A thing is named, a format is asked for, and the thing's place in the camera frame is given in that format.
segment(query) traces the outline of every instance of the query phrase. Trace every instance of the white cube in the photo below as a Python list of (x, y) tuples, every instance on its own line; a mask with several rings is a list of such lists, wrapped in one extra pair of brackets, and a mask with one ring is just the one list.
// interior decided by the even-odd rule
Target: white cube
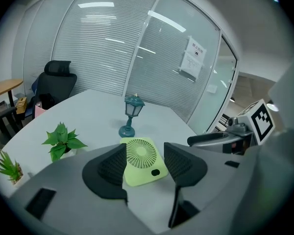
[(253, 131), (257, 144), (260, 145), (275, 129), (270, 111), (263, 99), (252, 103), (237, 115), (239, 123), (245, 123), (249, 130)]

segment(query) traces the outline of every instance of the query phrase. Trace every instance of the white table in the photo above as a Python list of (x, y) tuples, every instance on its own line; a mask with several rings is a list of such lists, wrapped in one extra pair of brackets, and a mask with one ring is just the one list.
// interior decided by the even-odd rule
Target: white table
[[(170, 108), (145, 104), (132, 122), (135, 137), (151, 138), (162, 157), (164, 142), (187, 145), (187, 138), (195, 135)], [(84, 150), (89, 151), (120, 143), (118, 130), (126, 124), (127, 119), (123, 97), (87, 90), (34, 119), (3, 150), (11, 159), (16, 159), (25, 171), (36, 174), (51, 163), (48, 153), (51, 146), (41, 143), (47, 139), (46, 131), (54, 131), (59, 122), (64, 122), (68, 131), (76, 129), (78, 138), (88, 145)], [(143, 186), (130, 187), (123, 184), (128, 194), (128, 207), (154, 233), (168, 230), (174, 186), (170, 174)], [(15, 190), (7, 176), (0, 174), (0, 192), (9, 197)]]

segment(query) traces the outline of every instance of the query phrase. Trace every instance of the chair headrest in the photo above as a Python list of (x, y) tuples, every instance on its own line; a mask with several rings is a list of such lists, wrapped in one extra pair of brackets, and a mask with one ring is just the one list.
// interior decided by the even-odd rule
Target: chair headrest
[(52, 76), (68, 76), (70, 75), (70, 61), (51, 60), (45, 66), (45, 73)]

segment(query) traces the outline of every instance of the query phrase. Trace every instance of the lantern top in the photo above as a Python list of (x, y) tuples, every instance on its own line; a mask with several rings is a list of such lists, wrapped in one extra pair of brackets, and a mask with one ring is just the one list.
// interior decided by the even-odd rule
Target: lantern top
[(134, 94), (133, 96), (126, 97), (124, 101), (125, 101), (125, 103), (129, 103), (133, 106), (144, 106), (145, 105), (137, 93)]

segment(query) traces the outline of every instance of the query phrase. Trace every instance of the fan grille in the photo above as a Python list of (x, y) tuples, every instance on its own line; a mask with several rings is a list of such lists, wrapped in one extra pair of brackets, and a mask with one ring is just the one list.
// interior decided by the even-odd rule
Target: fan grille
[(126, 144), (126, 159), (137, 168), (151, 167), (156, 158), (155, 148), (146, 140), (134, 139)]

